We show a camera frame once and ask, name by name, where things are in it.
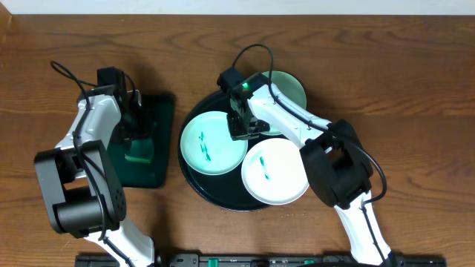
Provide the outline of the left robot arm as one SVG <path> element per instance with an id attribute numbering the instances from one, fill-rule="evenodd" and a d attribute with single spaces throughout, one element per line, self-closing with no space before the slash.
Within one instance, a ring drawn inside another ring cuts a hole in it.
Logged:
<path id="1" fill-rule="evenodd" d="M 130 143 L 151 136 L 140 92 L 116 67 L 99 69 L 97 83 L 77 79 L 52 61 L 58 73 L 81 89 L 78 114 L 66 136 L 37 153 L 34 168 L 51 227 L 106 250 L 120 266 L 154 266 L 154 241 L 127 216 L 125 192 L 108 155 L 111 142 Z"/>

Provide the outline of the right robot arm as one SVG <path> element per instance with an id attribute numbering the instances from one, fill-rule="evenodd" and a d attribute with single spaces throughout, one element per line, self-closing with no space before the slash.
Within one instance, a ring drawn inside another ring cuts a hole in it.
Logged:
<path id="1" fill-rule="evenodd" d="M 276 128 L 299 149 L 309 186 L 336 209 L 350 240 L 353 259 L 366 266 L 393 266 L 372 204 L 370 178 L 381 167 L 363 149 L 352 125 L 332 123 L 306 111 L 273 84 L 271 76 L 249 78 L 235 67 L 223 71 L 217 86 L 228 96 L 227 116 L 233 140 L 253 139 Z"/>

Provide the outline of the white plate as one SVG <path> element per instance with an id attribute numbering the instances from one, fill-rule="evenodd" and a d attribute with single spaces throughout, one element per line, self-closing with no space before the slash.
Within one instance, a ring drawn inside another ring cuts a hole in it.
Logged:
<path id="1" fill-rule="evenodd" d="M 309 187 L 298 147 L 282 138 L 254 145 L 243 160 L 241 176 L 251 196 L 268 205 L 294 202 Z"/>

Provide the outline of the green sponge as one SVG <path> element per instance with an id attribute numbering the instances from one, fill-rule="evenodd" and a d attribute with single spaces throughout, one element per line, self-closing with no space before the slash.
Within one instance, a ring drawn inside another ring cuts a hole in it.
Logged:
<path id="1" fill-rule="evenodd" d="M 135 163 L 150 163 L 154 158 L 154 144 L 151 138 L 135 139 L 125 153 L 125 159 Z"/>

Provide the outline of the light green plate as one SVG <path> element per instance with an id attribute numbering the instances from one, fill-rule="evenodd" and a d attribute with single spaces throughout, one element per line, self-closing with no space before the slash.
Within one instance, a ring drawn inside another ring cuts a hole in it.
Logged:
<path id="1" fill-rule="evenodd" d="M 194 117 L 183 129 L 180 152 L 195 171 L 211 176 L 228 173 L 241 164 L 248 142 L 234 141 L 227 113 L 208 111 Z"/>
<path id="2" fill-rule="evenodd" d="M 301 108 L 307 108 L 307 96 L 302 84 L 291 74 L 274 70 L 272 72 L 272 83 L 275 84 L 279 91 L 287 98 L 292 100 Z"/>

